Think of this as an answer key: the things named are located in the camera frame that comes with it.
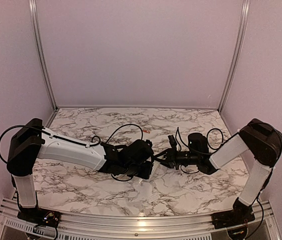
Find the white remote control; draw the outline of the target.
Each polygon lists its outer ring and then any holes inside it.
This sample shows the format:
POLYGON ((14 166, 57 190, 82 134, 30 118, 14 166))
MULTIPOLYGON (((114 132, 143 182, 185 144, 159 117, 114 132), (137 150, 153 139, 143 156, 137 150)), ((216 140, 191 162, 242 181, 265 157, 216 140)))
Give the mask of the white remote control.
POLYGON ((151 173, 149 175, 149 178, 148 179, 141 179, 141 180, 139 180, 139 182, 138 182, 139 185, 142 186, 143 183, 151 182, 153 180, 155 172, 156 172, 156 170, 158 169, 159 166, 160 166, 160 163, 155 160, 153 162, 153 166, 152 166, 152 170, 151 170, 151 173))

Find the white battery cover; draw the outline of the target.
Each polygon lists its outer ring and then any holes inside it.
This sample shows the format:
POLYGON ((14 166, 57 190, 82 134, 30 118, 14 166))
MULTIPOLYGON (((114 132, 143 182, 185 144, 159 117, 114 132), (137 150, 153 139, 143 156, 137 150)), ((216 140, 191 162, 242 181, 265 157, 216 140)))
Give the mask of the white battery cover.
POLYGON ((159 194, 153 194, 152 196, 150 196, 149 198, 148 198, 148 202, 149 203, 152 203, 152 202, 155 202, 155 201, 157 201, 158 199, 160 199, 160 195, 159 194))

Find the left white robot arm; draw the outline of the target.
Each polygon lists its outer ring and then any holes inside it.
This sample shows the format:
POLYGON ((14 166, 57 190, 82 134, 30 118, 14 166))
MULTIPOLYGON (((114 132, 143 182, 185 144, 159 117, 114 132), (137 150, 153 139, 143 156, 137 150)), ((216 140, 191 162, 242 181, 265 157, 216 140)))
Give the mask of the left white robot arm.
POLYGON ((34 186, 33 167, 37 159, 57 160, 84 166, 112 176, 147 180, 153 170, 154 152, 149 140, 137 139, 130 145, 86 142, 55 133, 39 118, 18 125, 10 140, 7 170, 14 180, 19 204, 34 223, 44 219, 34 186))

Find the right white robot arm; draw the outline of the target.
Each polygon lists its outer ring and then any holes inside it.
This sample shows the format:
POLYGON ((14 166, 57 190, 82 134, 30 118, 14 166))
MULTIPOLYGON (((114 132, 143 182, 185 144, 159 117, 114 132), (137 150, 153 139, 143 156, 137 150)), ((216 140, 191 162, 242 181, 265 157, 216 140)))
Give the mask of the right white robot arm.
POLYGON ((233 224, 244 220, 267 186, 273 169, 282 154, 282 133, 272 125, 257 118, 223 142, 213 152, 209 150, 208 138, 199 132, 188 135, 187 151, 177 150, 177 140, 169 137, 171 147, 154 156, 161 165, 178 170, 180 167, 195 165, 199 172, 212 175, 229 162, 249 151, 256 162, 253 164, 248 180, 233 203, 228 219, 233 224))

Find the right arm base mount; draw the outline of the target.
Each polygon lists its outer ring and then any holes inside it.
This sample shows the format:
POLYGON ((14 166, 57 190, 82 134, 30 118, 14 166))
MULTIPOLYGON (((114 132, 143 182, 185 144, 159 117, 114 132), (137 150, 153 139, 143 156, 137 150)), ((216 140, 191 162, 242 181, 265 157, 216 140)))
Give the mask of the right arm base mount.
POLYGON ((242 225, 248 222, 252 222, 256 219, 251 208, 247 211, 232 209, 222 212, 216 212, 211 215, 211 218, 212 224, 215 229, 242 225))

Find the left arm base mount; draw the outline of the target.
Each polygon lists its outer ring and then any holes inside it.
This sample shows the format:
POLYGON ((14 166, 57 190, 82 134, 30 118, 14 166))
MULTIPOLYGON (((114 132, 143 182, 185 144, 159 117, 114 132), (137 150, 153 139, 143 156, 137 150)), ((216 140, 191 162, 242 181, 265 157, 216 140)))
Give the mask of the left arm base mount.
POLYGON ((45 208, 23 208, 17 214, 21 220, 34 223, 39 226, 48 226, 57 228, 59 225, 61 213, 59 211, 45 208))

